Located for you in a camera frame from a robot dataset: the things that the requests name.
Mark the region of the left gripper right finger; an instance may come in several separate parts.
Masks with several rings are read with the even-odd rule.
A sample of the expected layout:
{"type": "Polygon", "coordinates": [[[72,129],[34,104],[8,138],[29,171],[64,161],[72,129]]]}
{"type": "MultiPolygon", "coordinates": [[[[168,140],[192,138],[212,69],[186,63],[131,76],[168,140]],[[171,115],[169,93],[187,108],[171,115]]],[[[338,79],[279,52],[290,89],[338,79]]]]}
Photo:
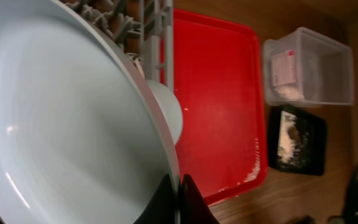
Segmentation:
{"type": "Polygon", "coordinates": [[[219,224],[190,174],[183,176],[178,199],[181,224],[219,224]]]}

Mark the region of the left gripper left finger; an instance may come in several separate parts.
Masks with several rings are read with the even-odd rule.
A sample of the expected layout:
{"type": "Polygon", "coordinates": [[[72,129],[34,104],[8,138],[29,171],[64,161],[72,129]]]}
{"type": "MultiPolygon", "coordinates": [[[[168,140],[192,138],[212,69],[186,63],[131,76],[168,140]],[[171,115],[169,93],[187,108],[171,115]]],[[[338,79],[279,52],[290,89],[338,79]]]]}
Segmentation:
{"type": "Polygon", "coordinates": [[[170,176],[166,174],[134,224],[174,224],[175,212],[176,197],[170,176]]]}

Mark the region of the small light blue bowl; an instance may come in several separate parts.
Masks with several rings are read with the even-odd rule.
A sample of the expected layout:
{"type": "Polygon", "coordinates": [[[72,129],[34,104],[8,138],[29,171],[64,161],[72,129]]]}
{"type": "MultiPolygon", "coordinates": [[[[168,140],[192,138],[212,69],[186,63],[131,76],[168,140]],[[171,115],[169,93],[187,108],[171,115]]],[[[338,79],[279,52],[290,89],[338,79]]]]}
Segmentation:
{"type": "Polygon", "coordinates": [[[160,82],[146,80],[167,122],[174,144],[183,131],[183,113],[176,96],[160,82]]]}

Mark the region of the brown food scraps with rice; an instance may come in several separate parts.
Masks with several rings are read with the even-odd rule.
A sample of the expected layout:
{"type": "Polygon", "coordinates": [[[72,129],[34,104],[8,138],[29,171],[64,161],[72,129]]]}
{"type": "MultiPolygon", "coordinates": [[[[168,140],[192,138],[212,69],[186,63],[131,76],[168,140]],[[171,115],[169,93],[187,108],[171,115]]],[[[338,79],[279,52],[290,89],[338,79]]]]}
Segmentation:
{"type": "Polygon", "coordinates": [[[302,167],[306,163],[310,132],[307,122],[287,111],[281,112],[278,135],[278,161],[286,166],[302,167]]]}

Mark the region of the white napkin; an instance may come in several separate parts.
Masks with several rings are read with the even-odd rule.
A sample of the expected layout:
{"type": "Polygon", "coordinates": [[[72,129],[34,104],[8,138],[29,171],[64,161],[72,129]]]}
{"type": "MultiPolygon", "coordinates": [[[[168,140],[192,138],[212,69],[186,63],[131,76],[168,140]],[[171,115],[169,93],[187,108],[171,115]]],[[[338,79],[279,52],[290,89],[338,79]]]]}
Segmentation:
{"type": "Polygon", "coordinates": [[[295,86],[276,86],[274,90],[276,91],[277,95],[285,101],[298,101],[304,99],[304,95],[295,86]]]}

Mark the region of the red snack wrapper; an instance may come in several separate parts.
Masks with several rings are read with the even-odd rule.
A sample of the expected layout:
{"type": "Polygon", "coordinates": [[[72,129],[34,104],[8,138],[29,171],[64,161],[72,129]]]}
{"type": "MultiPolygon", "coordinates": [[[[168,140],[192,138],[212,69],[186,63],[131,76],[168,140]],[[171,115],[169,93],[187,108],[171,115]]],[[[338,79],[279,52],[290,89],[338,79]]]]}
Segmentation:
{"type": "Polygon", "coordinates": [[[296,82],[294,50],[276,54],[271,59],[272,85],[282,86],[296,82]]]}

